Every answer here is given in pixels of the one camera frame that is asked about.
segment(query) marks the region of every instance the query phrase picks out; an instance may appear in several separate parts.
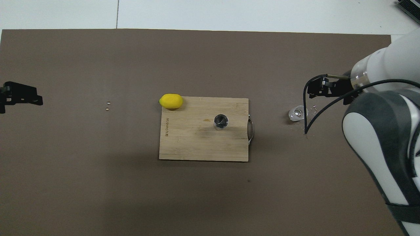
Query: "wooden cutting board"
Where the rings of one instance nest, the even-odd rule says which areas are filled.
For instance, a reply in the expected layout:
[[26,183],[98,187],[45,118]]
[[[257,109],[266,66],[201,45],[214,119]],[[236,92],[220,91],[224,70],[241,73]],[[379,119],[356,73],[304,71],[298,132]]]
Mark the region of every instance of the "wooden cutting board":
[[[159,159],[248,161],[247,98],[183,97],[178,109],[162,108]],[[228,126],[214,127],[223,114]]]

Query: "small metal container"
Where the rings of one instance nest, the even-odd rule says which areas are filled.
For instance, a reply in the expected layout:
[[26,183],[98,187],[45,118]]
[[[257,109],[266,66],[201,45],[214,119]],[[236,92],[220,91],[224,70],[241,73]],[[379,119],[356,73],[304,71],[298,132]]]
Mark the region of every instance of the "small metal container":
[[228,118],[223,115],[219,114],[214,118],[214,127],[216,130],[222,130],[228,126]]

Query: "lemon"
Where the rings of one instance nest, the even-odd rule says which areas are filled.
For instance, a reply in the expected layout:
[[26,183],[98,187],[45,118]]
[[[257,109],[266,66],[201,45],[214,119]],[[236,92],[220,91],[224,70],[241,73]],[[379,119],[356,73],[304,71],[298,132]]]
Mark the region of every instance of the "lemon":
[[184,101],[179,94],[168,93],[159,99],[159,103],[167,109],[179,108]]

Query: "metal handle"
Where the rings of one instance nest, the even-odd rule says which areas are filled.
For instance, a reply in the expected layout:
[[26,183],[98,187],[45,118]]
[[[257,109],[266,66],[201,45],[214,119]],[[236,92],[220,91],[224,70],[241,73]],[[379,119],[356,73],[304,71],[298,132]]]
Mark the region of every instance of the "metal handle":
[[248,123],[251,123],[251,137],[249,137],[248,135],[248,145],[249,145],[251,143],[252,138],[254,137],[254,122],[251,120],[250,114],[248,114]]

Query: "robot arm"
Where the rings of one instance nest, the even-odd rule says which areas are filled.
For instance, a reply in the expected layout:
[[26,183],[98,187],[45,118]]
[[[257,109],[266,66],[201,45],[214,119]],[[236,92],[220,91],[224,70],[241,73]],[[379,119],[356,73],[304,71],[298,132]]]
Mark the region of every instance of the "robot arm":
[[[345,78],[317,76],[305,89],[310,98],[340,97],[333,103],[351,103],[342,123],[348,144],[403,232],[420,236],[420,89],[403,83],[369,87],[390,79],[420,86],[420,28],[362,59]],[[305,133],[316,118],[305,125]]]
[[409,155],[420,94],[401,90],[365,93],[347,109],[343,133],[368,169],[406,235],[420,235],[419,159]]

